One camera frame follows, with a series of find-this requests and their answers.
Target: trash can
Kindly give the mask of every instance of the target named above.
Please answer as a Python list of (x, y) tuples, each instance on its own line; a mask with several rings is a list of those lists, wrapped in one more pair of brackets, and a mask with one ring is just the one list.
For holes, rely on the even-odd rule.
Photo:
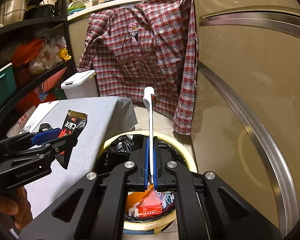
[[(131, 135), (141, 134), (141, 135), (149, 136), (149, 131), (132, 131), (132, 132), (123, 133), (110, 138), (109, 140), (105, 141), (104, 144), (101, 146), (101, 149), (98, 153), (97, 162), (98, 159), (102, 156), (102, 154), (107, 150), (107, 148), (114, 140), (116, 140), (118, 137), (122, 135), (129, 135), (129, 134)], [(157, 136), (159, 141), (167, 143), (170, 146), (172, 146), (175, 150), (177, 150), (177, 152), (183, 157), (188, 169), (190, 171), (197, 172), (197, 168), (191, 154), (181, 143), (162, 133), (154, 132), (154, 136)], [(151, 222), (138, 222), (138, 221), (131, 222), (125, 220), (123, 225), (123, 232), (126, 234), (139, 234), (139, 235), (157, 234), (161, 232), (163, 229), (165, 229), (166, 227), (168, 227), (176, 218), (177, 218), (176, 211), (173, 210), (169, 214)]]
[(98, 97), (94, 70), (76, 73), (61, 84), (68, 99)]

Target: table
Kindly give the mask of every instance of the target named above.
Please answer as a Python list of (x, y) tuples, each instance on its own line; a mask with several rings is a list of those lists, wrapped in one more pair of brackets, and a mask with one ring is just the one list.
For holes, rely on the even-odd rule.
[(68, 110), (87, 114), (88, 122), (72, 150), (68, 169), (54, 160), (51, 174), (25, 186), (34, 218), (86, 173), (93, 171), (104, 140), (130, 131), (138, 123), (131, 99), (97, 97), (61, 100), (40, 124), (48, 122), (53, 128), (61, 128)]

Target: shirt sleeve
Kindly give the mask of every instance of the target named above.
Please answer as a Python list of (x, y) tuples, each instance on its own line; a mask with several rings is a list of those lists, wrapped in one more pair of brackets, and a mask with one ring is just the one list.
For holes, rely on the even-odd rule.
[(77, 65), (78, 72), (90, 70), (93, 67), (93, 59), (96, 54), (97, 42), (102, 42), (107, 30), (108, 15), (103, 13), (92, 13), (90, 15), (85, 49)]

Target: red plaid shirt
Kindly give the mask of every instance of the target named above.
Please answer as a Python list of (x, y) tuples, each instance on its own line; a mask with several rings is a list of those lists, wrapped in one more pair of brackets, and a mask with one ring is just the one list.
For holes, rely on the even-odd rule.
[(189, 135), (197, 55), (193, 0), (144, 0), (90, 15), (77, 68), (94, 68), (100, 96), (143, 103), (144, 88), (152, 86), (154, 110)]

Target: blue gripper pad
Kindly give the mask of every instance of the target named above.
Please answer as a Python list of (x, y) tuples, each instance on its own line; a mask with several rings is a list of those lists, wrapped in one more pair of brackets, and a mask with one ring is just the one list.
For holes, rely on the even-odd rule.
[(31, 139), (31, 142), (33, 143), (33, 145), (42, 145), (45, 142), (58, 138), (60, 132), (60, 128), (55, 128), (46, 132), (37, 133)]
[(155, 151), (155, 143), (153, 143), (153, 184), (154, 189), (157, 190), (158, 188), (158, 177), (157, 177), (157, 157)]
[(147, 138), (146, 144), (146, 162), (145, 162), (145, 188), (148, 189), (148, 180), (149, 180), (149, 137)]

